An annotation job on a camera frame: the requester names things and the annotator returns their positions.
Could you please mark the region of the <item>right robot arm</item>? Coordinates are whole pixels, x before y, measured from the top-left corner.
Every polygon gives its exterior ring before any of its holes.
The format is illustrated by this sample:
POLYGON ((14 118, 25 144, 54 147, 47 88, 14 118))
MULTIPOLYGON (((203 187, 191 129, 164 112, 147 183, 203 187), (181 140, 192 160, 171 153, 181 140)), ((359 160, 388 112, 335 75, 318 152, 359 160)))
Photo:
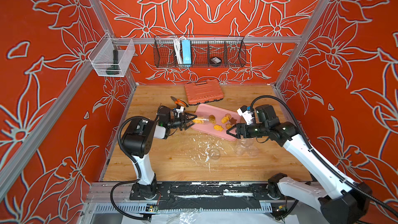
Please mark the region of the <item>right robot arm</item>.
POLYGON ((330 224, 354 224, 367 214, 370 201, 397 215, 397 211, 372 196, 365 183, 356 183, 329 162, 291 122, 281 123, 271 105, 252 109, 242 106, 237 113, 243 123, 234 126, 237 139, 262 138, 275 141, 306 167, 320 188, 300 183, 284 173, 268 179, 267 194, 277 200, 291 197, 319 211, 330 224))

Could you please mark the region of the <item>small black box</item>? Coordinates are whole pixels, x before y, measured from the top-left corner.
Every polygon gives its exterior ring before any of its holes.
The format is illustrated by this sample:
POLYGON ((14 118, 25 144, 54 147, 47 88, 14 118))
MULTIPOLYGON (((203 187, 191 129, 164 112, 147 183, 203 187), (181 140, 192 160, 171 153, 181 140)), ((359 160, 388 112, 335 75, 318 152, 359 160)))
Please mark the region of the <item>small black box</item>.
POLYGON ((209 64, 211 66, 220 66, 222 64, 222 60, 219 57, 212 57, 209 59, 209 64))

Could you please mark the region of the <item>pink plastic tray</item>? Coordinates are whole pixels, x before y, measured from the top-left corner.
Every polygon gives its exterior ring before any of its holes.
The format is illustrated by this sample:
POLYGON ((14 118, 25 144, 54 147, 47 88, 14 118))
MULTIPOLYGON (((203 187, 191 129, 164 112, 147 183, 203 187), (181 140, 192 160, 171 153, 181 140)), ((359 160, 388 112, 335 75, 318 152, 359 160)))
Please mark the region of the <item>pink plastic tray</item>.
POLYGON ((229 111, 229 110, 225 110, 223 108, 219 108, 219 107, 215 107, 212 105, 208 105, 208 104, 200 104, 196 111, 195 111, 195 115, 199 116, 204 116, 204 117, 209 117, 209 115, 214 115, 216 117, 216 121, 217 121, 217 125, 221 125, 224 130, 223 131, 216 131, 213 129, 215 124, 209 123, 209 124, 195 124, 192 129, 199 131, 199 132, 203 132, 206 134, 210 134, 213 136, 216 136, 218 138, 222 138, 228 141, 235 141, 236 138, 234 137, 234 135, 236 134, 236 130, 232 130, 230 131, 232 135, 227 134, 227 129, 226 129, 226 124, 227 123, 222 123, 221 119, 226 115, 226 114, 230 114, 232 116, 232 118, 237 120, 237 123, 241 122, 241 116, 233 111, 229 111))

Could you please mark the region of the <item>orange tool case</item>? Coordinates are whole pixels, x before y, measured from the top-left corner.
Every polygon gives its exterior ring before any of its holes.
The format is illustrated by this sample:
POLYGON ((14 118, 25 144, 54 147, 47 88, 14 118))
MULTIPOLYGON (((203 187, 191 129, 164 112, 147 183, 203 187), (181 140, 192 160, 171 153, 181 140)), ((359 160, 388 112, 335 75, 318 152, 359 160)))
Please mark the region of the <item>orange tool case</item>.
POLYGON ((224 98, 220 84, 216 79, 188 83, 184 85, 184 89, 189 105, 220 101, 224 98))

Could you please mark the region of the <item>clear acrylic wall box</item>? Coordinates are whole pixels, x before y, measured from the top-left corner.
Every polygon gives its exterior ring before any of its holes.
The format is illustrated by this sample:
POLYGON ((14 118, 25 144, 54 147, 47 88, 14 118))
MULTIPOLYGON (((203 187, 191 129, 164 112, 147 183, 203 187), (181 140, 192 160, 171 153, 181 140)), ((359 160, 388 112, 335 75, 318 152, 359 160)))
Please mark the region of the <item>clear acrylic wall box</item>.
POLYGON ((124 77, 134 55, 135 44, 132 39, 112 38, 108 33, 105 33, 88 58, 98 76, 124 77), (107 75, 107 68, 113 64, 113 50, 115 49, 118 50, 120 73, 118 75, 107 75))

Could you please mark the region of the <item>clear cookie jar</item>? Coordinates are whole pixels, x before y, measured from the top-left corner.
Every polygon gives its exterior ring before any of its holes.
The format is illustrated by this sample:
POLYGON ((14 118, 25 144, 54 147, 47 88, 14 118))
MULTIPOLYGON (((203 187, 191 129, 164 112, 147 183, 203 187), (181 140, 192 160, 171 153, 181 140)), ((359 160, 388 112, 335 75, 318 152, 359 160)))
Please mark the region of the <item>clear cookie jar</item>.
POLYGON ((247 140, 237 140, 234 146, 234 151, 237 155, 241 156, 245 153, 247 147, 250 146, 250 142, 247 140))
POLYGON ((208 117, 204 117, 204 116, 199 116, 197 118, 195 118, 194 120, 192 120, 193 123, 195 124, 209 124, 209 118, 208 117))

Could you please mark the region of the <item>tan oval cookie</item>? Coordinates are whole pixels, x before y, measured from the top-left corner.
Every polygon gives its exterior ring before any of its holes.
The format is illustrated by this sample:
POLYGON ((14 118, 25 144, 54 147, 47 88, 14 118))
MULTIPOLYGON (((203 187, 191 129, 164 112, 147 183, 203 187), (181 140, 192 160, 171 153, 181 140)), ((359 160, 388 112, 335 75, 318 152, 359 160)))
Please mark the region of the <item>tan oval cookie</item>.
POLYGON ((209 121, 210 123, 212 123, 212 124, 216 124, 216 123, 217 123, 216 117, 215 117, 214 115, 209 115, 208 121, 209 121))

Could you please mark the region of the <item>dark green brush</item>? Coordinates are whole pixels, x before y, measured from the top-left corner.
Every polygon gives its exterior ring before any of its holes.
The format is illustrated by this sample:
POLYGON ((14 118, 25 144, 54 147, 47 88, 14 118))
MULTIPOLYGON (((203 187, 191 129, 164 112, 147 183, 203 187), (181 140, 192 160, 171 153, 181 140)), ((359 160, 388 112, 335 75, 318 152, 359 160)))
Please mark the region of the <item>dark green brush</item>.
POLYGON ((113 64, 107 68, 107 75, 118 75, 120 73, 119 62, 118 62, 118 50, 113 50, 113 64))

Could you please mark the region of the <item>light blue box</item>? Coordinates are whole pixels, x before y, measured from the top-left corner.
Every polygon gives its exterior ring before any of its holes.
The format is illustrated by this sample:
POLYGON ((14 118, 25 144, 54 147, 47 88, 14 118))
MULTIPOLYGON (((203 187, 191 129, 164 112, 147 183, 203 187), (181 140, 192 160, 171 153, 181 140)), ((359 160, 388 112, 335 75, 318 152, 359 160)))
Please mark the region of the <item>light blue box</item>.
POLYGON ((182 47, 182 61, 185 67, 190 67, 192 64, 191 58, 191 41, 188 39, 183 39, 181 41, 182 47))

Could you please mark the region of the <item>orange handled pliers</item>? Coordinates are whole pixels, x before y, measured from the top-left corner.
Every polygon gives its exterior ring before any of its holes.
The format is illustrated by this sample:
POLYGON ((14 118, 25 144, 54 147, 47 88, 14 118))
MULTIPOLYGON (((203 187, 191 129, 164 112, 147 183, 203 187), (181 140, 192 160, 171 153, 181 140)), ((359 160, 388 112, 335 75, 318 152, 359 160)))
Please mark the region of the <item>orange handled pliers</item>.
POLYGON ((171 99, 172 99, 172 101, 173 101, 176 105, 178 105, 178 106, 182 106, 182 107, 185 107, 185 108, 188 108, 188 107, 189 107, 189 104, 187 104, 186 102, 184 102, 184 101, 181 100, 181 99, 178 99, 178 98, 176 98, 176 97, 174 97, 174 96, 171 96, 171 99))

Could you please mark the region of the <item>brown star cookie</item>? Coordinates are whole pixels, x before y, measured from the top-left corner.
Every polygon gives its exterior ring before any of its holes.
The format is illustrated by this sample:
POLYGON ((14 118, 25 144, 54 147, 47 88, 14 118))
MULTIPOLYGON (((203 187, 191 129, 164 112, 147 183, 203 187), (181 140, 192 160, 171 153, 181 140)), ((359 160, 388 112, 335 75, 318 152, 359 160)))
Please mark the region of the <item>brown star cookie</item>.
POLYGON ((231 125, 236 125, 236 124, 237 124, 237 120, 234 119, 234 118, 231 118, 231 119, 229 120, 229 123, 230 123, 231 125))

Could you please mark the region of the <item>clear cookie jar front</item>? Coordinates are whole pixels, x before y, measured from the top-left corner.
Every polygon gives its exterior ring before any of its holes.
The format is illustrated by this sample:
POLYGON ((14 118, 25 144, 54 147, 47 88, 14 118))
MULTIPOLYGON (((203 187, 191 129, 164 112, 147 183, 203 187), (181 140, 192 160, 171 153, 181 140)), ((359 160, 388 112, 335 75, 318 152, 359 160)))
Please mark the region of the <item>clear cookie jar front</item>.
POLYGON ((209 124, 209 118, 208 117, 204 117, 204 116, 199 116, 197 118, 195 118, 194 120, 192 120, 193 123, 195 124, 209 124))

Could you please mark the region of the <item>yellow fish cookie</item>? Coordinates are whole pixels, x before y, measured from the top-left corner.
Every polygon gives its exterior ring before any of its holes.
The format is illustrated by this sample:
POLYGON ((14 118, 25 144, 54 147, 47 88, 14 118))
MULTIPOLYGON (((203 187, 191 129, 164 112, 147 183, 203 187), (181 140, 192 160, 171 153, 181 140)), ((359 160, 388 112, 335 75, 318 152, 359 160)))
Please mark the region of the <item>yellow fish cookie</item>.
POLYGON ((221 125, 217 125, 217 124, 214 125, 213 129, 216 131, 220 131, 220 132, 224 130, 224 128, 221 125))

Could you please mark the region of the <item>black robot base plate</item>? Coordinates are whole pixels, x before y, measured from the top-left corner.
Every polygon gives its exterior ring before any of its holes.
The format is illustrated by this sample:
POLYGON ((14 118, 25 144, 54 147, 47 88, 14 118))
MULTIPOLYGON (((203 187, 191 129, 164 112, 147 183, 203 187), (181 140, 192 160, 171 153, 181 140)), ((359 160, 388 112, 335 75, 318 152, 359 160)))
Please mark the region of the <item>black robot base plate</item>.
POLYGON ((250 182, 158 182, 157 194, 147 200, 134 185, 131 201, 148 201, 157 206, 159 213, 173 212, 258 212, 271 213, 289 207, 294 199, 282 196, 272 199, 267 183, 250 182))

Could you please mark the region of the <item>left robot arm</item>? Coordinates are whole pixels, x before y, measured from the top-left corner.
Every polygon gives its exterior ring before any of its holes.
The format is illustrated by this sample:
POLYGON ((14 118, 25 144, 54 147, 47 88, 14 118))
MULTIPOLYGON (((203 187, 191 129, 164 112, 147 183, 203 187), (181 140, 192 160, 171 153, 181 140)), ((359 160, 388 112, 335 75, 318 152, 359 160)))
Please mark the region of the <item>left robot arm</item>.
POLYGON ((198 116, 185 112, 182 106, 169 108, 161 105, 154 120, 133 116, 122 123, 117 143, 135 167, 133 190, 144 199, 151 200, 158 194, 157 178, 149 158, 153 140, 167 139, 172 135, 172 130, 186 131, 195 125, 195 120, 198 120, 198 116))

